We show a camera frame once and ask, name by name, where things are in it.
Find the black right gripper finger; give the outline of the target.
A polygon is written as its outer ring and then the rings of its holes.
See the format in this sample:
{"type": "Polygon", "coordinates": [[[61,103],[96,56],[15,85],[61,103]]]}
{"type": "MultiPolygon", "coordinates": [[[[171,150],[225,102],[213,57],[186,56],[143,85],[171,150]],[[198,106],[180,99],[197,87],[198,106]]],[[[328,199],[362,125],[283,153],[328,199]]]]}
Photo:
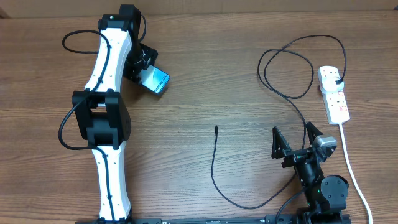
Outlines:
{"type": "Polygon", "coordinates": [[[272,128],[272,137],[273,143],[271,158],[280,159],[291,153],[291,147],[277,126],[272,128]]]}
{"type": "Polygon", "coordinates": [[[310,121],[306,123],[305,128],[308,133],[308,139],[310,141],[310,144],[313,144],[317,136],[323,135],[323,133],[318,128],[316,128],[316,126],[310,121]]]}

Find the blue smartphone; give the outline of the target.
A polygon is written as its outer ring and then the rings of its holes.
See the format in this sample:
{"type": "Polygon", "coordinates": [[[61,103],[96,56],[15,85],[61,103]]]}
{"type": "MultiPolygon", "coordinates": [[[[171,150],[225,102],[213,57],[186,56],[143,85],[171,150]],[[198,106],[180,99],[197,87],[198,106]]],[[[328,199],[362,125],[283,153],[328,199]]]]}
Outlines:
{"type": "Polygon", "coordinates": [[[139,77],[141,78],[141,85],[157,95],[163,92],[170,80],[169,74],[153,65],[150,65],[147,70],[142,70],[139,77]]]}

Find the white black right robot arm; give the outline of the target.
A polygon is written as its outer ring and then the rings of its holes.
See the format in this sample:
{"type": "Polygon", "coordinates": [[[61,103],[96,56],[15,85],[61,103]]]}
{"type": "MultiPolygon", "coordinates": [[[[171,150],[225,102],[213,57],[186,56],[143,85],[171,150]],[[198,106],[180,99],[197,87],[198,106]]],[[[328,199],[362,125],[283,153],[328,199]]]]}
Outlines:
{"type": "Polygon", "coordinates": [[[282,159],[282,167],[293,167],[302,189],[289,198],[276,215],[269,215],[270,223],[350,223],[349,215],[343,215],[348,196],[348,181],[340,175],[324,176],[321,163],[334,153],[337,143],[333,136],[323,134],[311,122],[305,129],[310,147],[293,150],[278,127],[272,128],[271,158],[282,159]],[[282,215],[284,208],[299,195],[304,194],[307,207],[298,208],[293,215],[282,215]]]}

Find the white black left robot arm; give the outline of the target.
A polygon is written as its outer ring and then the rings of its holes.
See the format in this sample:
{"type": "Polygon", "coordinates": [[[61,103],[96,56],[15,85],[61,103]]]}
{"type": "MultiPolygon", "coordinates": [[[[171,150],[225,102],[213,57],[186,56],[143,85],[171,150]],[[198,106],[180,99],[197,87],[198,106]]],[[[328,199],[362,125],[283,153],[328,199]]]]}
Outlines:
{"type": "Polygon", "coordinates": [[[124,168],[131,118],[122,99],[123,78],[155,94],[170,80],[155,67],[158,52],[142,43],[139,31],[145,23],[133,4],[121,5],[118,14],[104,14],[96,30],[101,43],[93,73],[84,90],[72,95],[72,113],[98,170],[101,207],[95,223],[133,222],[124,168]]]}

